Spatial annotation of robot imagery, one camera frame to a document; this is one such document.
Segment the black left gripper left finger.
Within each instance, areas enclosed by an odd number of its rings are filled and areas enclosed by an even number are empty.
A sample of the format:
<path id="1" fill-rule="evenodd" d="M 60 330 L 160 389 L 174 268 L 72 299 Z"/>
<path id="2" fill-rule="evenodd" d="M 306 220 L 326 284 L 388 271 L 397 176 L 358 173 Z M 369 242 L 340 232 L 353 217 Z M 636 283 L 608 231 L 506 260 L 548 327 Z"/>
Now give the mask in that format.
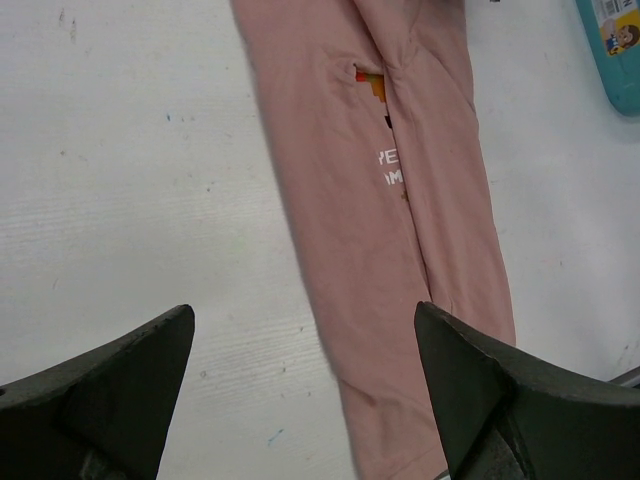
<path id="1" fill-rule="evenodd" d="M 1 388 L 4 479 L 154 479 L 195 332 L 179 305 Z"/>

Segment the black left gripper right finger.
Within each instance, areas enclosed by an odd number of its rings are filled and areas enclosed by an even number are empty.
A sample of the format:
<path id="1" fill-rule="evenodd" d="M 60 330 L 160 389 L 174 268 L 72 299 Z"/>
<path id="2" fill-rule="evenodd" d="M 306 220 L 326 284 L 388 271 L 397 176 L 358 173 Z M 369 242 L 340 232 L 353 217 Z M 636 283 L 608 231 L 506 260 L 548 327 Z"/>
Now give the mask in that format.
<path id="1" fill-rule="evenodd" d="M 639 388 L 555 366 L 432 303 L 414 325 L 450 478 L 638 478 Z"/>

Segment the dusty pink printed t-shirt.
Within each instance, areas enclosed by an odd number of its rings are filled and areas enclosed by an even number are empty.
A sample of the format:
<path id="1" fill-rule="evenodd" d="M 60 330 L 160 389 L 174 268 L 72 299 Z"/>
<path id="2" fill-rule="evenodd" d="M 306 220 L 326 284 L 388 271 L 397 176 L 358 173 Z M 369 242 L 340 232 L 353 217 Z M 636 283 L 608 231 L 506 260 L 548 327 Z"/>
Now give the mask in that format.
<path id="1" fill-rule="evenodd" d="M 461 1 L 236 1 L 363 479 L 445 471 L 414 313 L 511 343 Z"/>

